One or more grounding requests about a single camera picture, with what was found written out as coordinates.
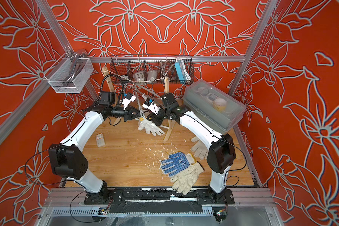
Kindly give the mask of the white cotton glove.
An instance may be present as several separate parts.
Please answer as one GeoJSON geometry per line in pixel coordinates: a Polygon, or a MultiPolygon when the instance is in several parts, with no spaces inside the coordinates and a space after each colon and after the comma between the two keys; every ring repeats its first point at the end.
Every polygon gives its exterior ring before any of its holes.
{"type": "Polygon", "coordinates": [[[145,118],[140,118],[137,129],[139,131],[145,130],[146,134],[152,134],[153,136],[165,134],[165,132],[156,126],[155,123],[145,118]]]}

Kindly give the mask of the wooden drying rack stand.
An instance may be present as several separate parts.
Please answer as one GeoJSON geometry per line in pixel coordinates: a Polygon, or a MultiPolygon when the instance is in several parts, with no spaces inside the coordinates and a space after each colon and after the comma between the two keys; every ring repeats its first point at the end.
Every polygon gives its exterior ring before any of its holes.
{"type": "MultiPolygon", "coordinates": [[[[106,76],[106,75],[109,75],[109,74],[113,74],[113,75],[117,75],[115,74],[114,72],[111,72],[108,70],[108,68],[106,66],[103,66],[102,67],[102,74],[103,76],[106,76]]],[[[170,92],[170,80],[169,80],[169,77],[168,76],[164,76],[164,81],[165,81],[165,94],[168,94],[170,92]]],[[[167,104],[165,106],[165,110],[163,112],[163,116],[165,116],[165,119],[168,119],[168,130],[165,134],[165,137],[164,137],[164,143],[167,142],[171,136],[171,133],[173,131],[173,128],[174,128],[174,125],[175,125],[175,121],[172,120],[172,117],[170,116],[170,109],[169,109],[169,104],[167,104]]]]}

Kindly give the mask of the grey clip hanger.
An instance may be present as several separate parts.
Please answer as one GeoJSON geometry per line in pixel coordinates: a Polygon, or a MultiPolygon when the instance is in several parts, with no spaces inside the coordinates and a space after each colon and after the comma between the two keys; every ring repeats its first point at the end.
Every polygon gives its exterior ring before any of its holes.
{"type": "MultiPolygon", "coordinates": [[[[137,101],[138,109],[141,112],[141,117],[140,118],[145,118],[145,119],[148,120],[148,116],[152,112],[147,110],[147,109],[145,109],[142,105],[143,105],[143,103],[145,101],[144,98],[150,98],[150,97],[148,97],[146,94],[141,93],[139,91],[139,88],[138,88],[137,85],[133,85],[133,91],[135,92],[135,96],[137,97],[136,101],[137,101]]],[[[156,103],[156,104],[160,107],[160,109],[163,109],[163,107],[160,104],[158,104],[158,103],[156,103]]]]}

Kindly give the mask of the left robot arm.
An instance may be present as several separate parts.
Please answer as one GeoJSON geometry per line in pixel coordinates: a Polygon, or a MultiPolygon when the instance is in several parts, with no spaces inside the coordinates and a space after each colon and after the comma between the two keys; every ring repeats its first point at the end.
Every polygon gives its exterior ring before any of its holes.
{"type": "Polygon", "coordinates": [[[89,162],[83,155],[83,149],[89,138],[108,117],[122,118],[123,121],[140,117],[140,111],[130,102],[136,100],[131,93],[101,91],[94,103],[84,110],[85,115],[79,125],[59,144],[52,144],[49,149],[50,165],[53,174],[74,181],[85,189],[86,194],[99,203],[108,200],[107,183],[97,178],[89,169],[89,162]]]}

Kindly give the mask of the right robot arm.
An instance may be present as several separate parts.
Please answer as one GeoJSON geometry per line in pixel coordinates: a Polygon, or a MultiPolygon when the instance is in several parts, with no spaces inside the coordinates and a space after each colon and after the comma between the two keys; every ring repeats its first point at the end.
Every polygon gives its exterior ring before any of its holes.
{"type": "Polygon", "coordinates": [[[147,99],[143,107],[151,112],[148,120],[155,125],[161,125],[164,119],[176,121],[178,124],[190,130],[199,142],[195,150],[184,154],[182,152],[170,154],[161,161],[161,169],[170,177],[172,188],[180,194],[187,195],[193,185],[203,173],[204,169],[196,157],[206,159],[211,169],[209,193],[214,198],[220,198],[227,187],[229,172],[236,159],[237,146],[229,134],[222,135],[200,120],[196,114],[186,105],[180,105],[172,93],[161,96],[163,108],[147,99]]]}

